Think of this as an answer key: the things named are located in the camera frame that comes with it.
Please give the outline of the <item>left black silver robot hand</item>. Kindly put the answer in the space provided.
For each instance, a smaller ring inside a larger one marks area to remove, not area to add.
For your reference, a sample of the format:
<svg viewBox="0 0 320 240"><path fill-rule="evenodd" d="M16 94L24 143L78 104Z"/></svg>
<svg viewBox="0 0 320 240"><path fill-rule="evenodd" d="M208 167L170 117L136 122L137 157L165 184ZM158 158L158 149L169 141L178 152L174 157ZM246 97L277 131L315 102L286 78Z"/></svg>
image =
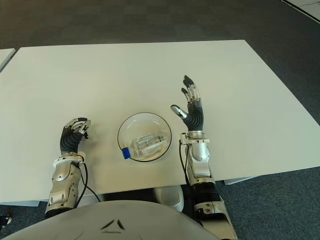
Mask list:
<svg viewBox="0 0 320 240"><path fill-rule="evenodd" d="M88 129L92 121L85 117L77 117L70 120L62 129L60 137L61 154L78 153L78 147L82 139L88 139Z"/></svg>

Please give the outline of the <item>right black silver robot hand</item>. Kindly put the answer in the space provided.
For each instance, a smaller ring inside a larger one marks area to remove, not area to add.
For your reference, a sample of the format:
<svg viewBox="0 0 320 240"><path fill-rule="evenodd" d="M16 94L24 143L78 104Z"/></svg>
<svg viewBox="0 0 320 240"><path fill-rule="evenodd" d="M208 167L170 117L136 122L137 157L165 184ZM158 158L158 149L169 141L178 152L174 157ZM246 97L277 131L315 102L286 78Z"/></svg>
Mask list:
<svg viewBox="0 0 320 240"><path fill-rule="evenodd" d="M200 92L194 81L187 75L183 78L183 84L185 87L181 88L181 92L187 101L187 112L176 104L172 104L170 109L182 119L189 132L203 131L204 112Z"/></svg>

